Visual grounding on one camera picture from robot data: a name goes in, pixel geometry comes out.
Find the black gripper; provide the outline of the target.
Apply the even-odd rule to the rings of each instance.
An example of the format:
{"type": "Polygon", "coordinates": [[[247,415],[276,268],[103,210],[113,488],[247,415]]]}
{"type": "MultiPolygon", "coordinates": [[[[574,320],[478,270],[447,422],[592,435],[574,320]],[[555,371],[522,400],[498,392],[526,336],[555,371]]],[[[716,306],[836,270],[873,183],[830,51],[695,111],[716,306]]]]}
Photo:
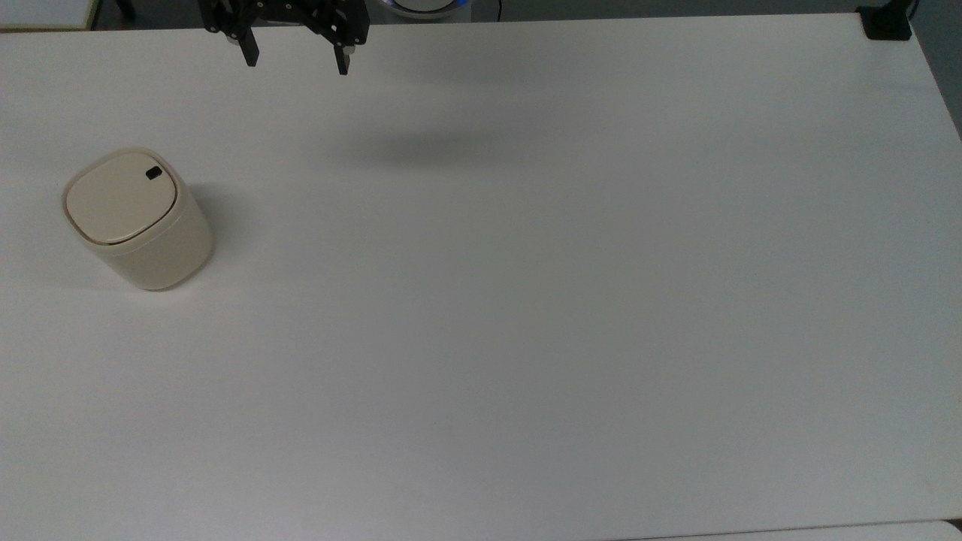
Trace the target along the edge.
{"type": "Polygon", "coordinates": [[[293,23],[329,41],[337,71],[346,76],[350,56],[365,44],[371,26],[364,1],[198,1],[197,7],[207,31],[236,41],[248,66],[257,65],[260,57],[255,24],[293,23]]]}

